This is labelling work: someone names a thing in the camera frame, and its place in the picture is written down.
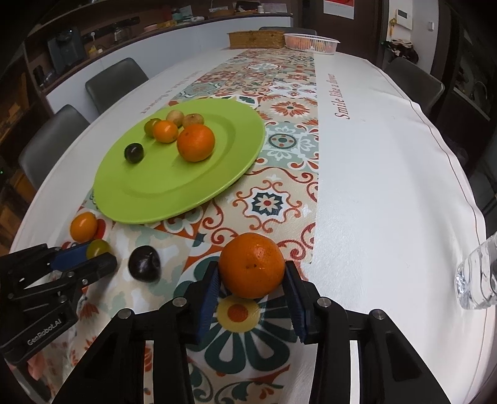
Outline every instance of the white tablecloth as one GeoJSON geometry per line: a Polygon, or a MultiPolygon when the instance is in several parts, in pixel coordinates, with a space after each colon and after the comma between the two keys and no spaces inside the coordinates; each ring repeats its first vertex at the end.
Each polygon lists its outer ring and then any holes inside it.
{"type": "MultiPolygon", "coordinates": [[[[12,250],[55,245],[91,188],[106,151],[129,127],[219,63],[220,50],[167,69],[93,122],[37,193],[12,250]]],[[[463,311],[453,276],[485,239],[485,223],[456,157],[419,106],[379,69],[352,56],[316,55],[320,177],[314,258],[320,293],[347,309],[385,310],[453,404],[482,382],[494,308],[463,311]]],[[[313,349],[292,352],[294,383],[281,403],[307,402],[313,349]]],[[[352,402],[358,402],[357,366],[352,402]]]]}

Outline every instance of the white plastic basket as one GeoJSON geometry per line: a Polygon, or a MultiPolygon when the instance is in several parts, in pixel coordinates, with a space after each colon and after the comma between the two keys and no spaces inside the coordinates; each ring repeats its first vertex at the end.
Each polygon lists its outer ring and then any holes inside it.
{"type": "Polygon", "coordinates": [[[307,34],[285,34],[286,47],[303,52],[325,53],[332,55],[340,43],[336,39],[307,34]]]}

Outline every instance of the white cabinet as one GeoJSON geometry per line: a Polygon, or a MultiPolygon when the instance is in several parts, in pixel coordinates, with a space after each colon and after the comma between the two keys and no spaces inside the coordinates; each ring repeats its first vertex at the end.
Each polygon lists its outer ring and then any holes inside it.
{"type": "Polygon", "coordinates": [[[98,118],[98,112],[84,85],[93,76],[120,60],[134,59],[145,74],[152,78],[199,52],[228,47],[230,45],[228,32],[258,30],[262,26],[292,25],[293,18],[287,16],[233,18],[151,36],[90,63],[47,94],[47,101],[54,112],[70,104],[88,121],[93,122],[98,118]]]}

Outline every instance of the water bottle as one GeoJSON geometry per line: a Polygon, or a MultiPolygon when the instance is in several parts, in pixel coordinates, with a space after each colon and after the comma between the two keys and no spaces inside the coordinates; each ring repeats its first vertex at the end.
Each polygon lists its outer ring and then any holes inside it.
{"type": "Polygon", "coordinates": [[[486,240],[457,268],[455,288],[462,308],[488,308],[497,304],[497,233],[486,240]]]}

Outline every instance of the thermostat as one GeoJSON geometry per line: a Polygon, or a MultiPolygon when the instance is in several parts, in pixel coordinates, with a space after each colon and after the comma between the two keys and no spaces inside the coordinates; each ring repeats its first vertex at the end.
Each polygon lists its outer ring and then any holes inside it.
{"type": "Polygon", "coordinates": [[[396,12],[397,24],[406,27],[407,29],[413,28],[413,16],[407,12],[398,9],[396,12]]]}

